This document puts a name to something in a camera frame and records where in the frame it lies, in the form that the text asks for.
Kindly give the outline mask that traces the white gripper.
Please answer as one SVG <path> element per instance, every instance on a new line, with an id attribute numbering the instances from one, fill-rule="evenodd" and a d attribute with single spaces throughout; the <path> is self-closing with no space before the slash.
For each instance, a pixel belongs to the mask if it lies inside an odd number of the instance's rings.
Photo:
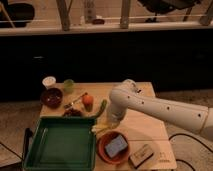
<path id="1" fill-rule="evenodd" d="M 124 119 L 125 112 L 124 111 L 115 111 L 112 109 L 107 110 L 107 124 L 111 128 L 117 127 L 120 122 Z"/>

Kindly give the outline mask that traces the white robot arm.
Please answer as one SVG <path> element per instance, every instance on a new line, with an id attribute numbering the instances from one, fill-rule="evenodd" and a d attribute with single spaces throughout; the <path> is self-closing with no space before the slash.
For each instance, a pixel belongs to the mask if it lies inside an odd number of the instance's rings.
<path id="1" fill-rule="evenodd" d="M 213 141 L 213 107 L 143 96 L 138 91 L 136 82 L 131 79 L 110 90 L 107 117 L 111 123 L 119 124 L 131 109 Z"/>

